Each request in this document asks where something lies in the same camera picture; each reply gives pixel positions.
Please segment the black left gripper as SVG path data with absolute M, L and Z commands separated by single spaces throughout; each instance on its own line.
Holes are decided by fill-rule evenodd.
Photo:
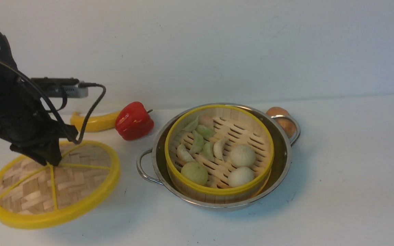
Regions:
M 59 139 L 77 137 L 75 126 L 60 125 L 46 112 L 40 99 L 17 81 L 17 75 L 0 74 L 0 139 L 10 149 L 46 166 L 62 160 Z

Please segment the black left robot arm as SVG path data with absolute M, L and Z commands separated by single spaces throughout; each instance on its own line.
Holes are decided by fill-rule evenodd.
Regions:
M 45 92 L 17 69 L 10 44 L 0 32 L 0 139 L 10 150 L 46 166 L 62 160 L 59 140 L 75 139 L 75 126 L 52 119 L 41 100 Z

